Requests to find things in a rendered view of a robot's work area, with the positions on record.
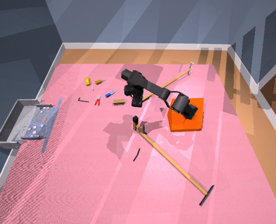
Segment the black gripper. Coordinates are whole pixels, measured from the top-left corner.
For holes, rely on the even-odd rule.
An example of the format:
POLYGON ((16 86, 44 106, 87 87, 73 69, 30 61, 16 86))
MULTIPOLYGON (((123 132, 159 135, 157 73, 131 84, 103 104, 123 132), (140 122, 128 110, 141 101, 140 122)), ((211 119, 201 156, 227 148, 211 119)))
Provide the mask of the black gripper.
POLYGON ((144 88, 142 89, 133 88, 133 90, 135 91, 135 95, 133 95, 131 106, 141 108, 143 103, 144 88))

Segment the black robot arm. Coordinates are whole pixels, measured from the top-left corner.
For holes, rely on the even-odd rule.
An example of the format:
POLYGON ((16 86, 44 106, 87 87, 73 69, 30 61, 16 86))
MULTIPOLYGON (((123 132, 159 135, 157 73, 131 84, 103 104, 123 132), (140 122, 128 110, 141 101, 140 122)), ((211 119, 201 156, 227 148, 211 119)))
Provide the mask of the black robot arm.
POLYGON ((190 103, 190 99, 187 95, 183 94, 180 91, 170 91, 167 88, 162 88, 150 81, 148 81, 142 73, 137 70, 133 70, 132 72, 124 69, 121 72, 121 78, 126 80, 127 85, 124 86, 124 94, 126 96, 130 96, 131 94, 135 95, 135 91, 133 88, 136 89, 146 89, 151 93, 157 95, 160 99, 164 100, 165 104, 171 110, 177 112, 178 114, 184 115, 186 119, 192 120, 198 108, 190 103), (174 103, 172 104, 172 108, 167 102, 167 99, 171 93, 179 93, 177 98, 175 99, 174 103))

